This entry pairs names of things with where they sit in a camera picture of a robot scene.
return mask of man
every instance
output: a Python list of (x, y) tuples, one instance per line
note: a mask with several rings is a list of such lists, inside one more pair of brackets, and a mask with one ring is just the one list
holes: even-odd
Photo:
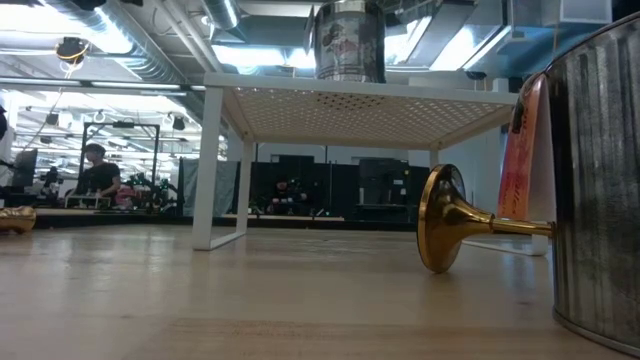
[(276, 180), (271, 196), (271, 205), (267, 212), (272, 214), (283, 215), (289, 213), (293, 215), (294, 208), (297, 210), (299, 205), (307, 200), (307, 194), (300, 191), (299, 187), (291, 188), (286, 176), (280, 175)]
[(87, 189), (97, 197), (115, 198), (120, 189), (120, 168), (104, 161), (106, 150), (98, 144), (89, 144), (84, 148), (85, 157), (93, 166), (80, 175), (78, 188)]

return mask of fluorescent light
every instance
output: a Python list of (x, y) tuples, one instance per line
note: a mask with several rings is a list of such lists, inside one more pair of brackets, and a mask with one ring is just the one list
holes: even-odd
[(276, 66), (285, 63), (282, 52), (275, 48), (240, 48), (213, 45), (213, 51), (221, 63), (234, 66)]
[(496, 46), (500, 40), (502, 40), (507, 34), (511, 31), (511, 26), (505, 26), (498, 35), (496, 35), (491, 41), (485, 45), (480, 51), (478, 51), (469, 61), (467, 61), (462, 68), (464, 70), (469, 70), (473, 65), (475, 65), (480, 59), (482, 59), (489, 50), (491, 50), (494, 46)]
[(287, 59), (287, 65), (298, 69), (315, 69), (316, 59), (313, 55), (313, 50), (307, 54), (302, 48), (294, 49)]
[(149, 83), (126, 83), (112, 81), (92, 81), (95, 87), (140, 89), (140, 90), (180, 90), (180, 85), (175, 84), (149, 84)]
[[(127, 137), (128, 140), (139, 140), (139, 141), (155, 141), (156, 138), (153, 137), (149, 137), (149, 136), (131, 136), (131, 137)], [(173, 142), (186, 142), (187, 139), (185, 138), (179, 138), (179, 137), (161, 137), (159, 139), (160, 141), (173, 141)]]
[(33, 78), (13, 78), (0, 77), (0, 84), (17, 84), (17, 85), (42, 85), (42, 86), (80, 86), (77, 80), (58, 80), (58, 79), (33, 79)]
[(407, 33), (410, 33), (409, 38), (407, 39), (407, 44), (402, 48), (402, 51), (398, 53), (394, 64), (404, 63), (409, 60), (409, 56), (413, 53), (418, 42), (422, 39), (425, 31), (429, 27), (429, 23), (431, 23), (431, 16), (427, 16), (420, 20), (414, 20), (407, 24)]
[(442, 49), (440, 55), (429, 66), (429, 70), (449, 70), (455, 71), (473, 56), (475, 46), (473, 44), (473, 33), (467, 26), (463, 26), (460, 31)]
[(50, 6), (0, 5), (0, 30), (36, 33), (81, 34), (83, 26), (71, 22)]

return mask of metal frame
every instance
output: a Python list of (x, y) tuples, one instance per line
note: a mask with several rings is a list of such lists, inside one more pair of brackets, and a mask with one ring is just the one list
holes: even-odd
[[(350, 82), (332, 82), (309, 79), (280, 79), (260, 76), (241, 76), (219, 73), (209, 73), (205, 78), (205, 109), (202, 124), (202, 138), (200, 146), (200, 160), (198, 166), (198, 186), (196, 188), (195, 213), (192, 228), (192, 246), (194, 250), (210, 251), (224, 244), (227, 244), (246, 234), (249, 191), (251, 180), (251, 162), (253, 160), (254, 144), (257, 142), (279, 142), (277, 139), (257, 139), (251, 127), (244, 118), (240, 104), (234, 101), (233, 97), (225, 97), (225, 88), (234, 87), (256, 87), (256, 88), (277, 88), (290, 90), (309, 90), (355, 93), (367, 95), (384, 96), (406, 96), (416, 98), (430, 98), (435, 100), (460, 100), (471, 102), (489, 102), (499, 104), (513, 104), (517, 99), (517, 94), (497, 94), (489, 92), (470, 92), (452, 89), (429, 89), (422, 87), (400, 86), (400, 85), (378, 85)], [(432, 143), (427, 150), (431, 150), (432, 166), (438, 162), (438, 151), (445, 147), (462, 142), (486, 129), (502, 125), (505, 112), (492, 114), (479, 119), (471, 126), (465, 126), (453, 134)], [(240, 169), (240, 186), (238, 190), (238, 216), (236, 231), (219, 238), (211, 238), (211, 221), (213, 218), (214, 189), (216, 181), (216, 159), (211, 155), (216, 154), (218, 149), (219, 126), (222, 118), (229, 123), (238, 136), (243, 141), (243, 154)], [(300, 139), (301, 143), (309, 139)], [(331, 145), (326, 142), (318, 145)], [(385, 144), (361, 144), (342, 141), (339, 144), (344, 146), (375, 146), (396, 148), (411, 148), (408, 144), (385, 143)]]
[[(87, 137), (87, 130), (91, 126), (100, 126), (101, 128), (104, 128), (105, 126), (108, 126), (108, 125), (113, 126), (113, 124), (114, 123), (97, 123), (97, 122), (84, 123), (84, 130), (82, 131), (82, 148), (80, 149), (80, 166), (78, 167), (78, 181), (80, 181), (80, 176), (82, 176), (82, 172), (84, 171), (84, 148), (87, 145), (87, 141), (90, 140), (90, 138)], [(160, 125), (157, 125), (157, 124), (132, 124), (132, 125), (133, 127), (142, 127), (142, 128), (150, 127), (156, 130), (156, 137), (155, 137), (154, 147), (153, 147), (153, 166), (151, 169), (151, 171), (153, 172), (151, 174), (151, 183), (155, 184), (156, 168), (158, 165), (158, 148), (160, 146)]]
[(232, 234), (211, 239), (211, 221), (213, 219), (213, 201), (218, 162), (218, 136), (220, 135), (220, 121), (223, 113), (223, 95), (223, 89), (221, 88), (210, 87), (205, 92), (200, 160), (198, 161), (198, 185), (196, 187), (196, 203), (191, 233), (191, 243), (194, 250), (213, 250), (245, 235), (247, 231), (254, 141), (248, 133), (238, 132), (238, 136), (243, 141), (243, 151), (240, 166), (236, 231)]

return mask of galvanized metal bucket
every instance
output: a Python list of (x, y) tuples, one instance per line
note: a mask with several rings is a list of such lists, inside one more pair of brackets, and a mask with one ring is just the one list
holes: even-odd
[(556, 319), (640, 356), (640, 14), (547, 69)]

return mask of white wall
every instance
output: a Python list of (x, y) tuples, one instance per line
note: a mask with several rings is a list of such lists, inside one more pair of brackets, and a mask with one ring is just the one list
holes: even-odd
[(441, 164), (453, 164), (460, 170), (467, 201), (486, 211), (498, 209), (503, 158), (499, 128), (444, 149), (439, 157)]

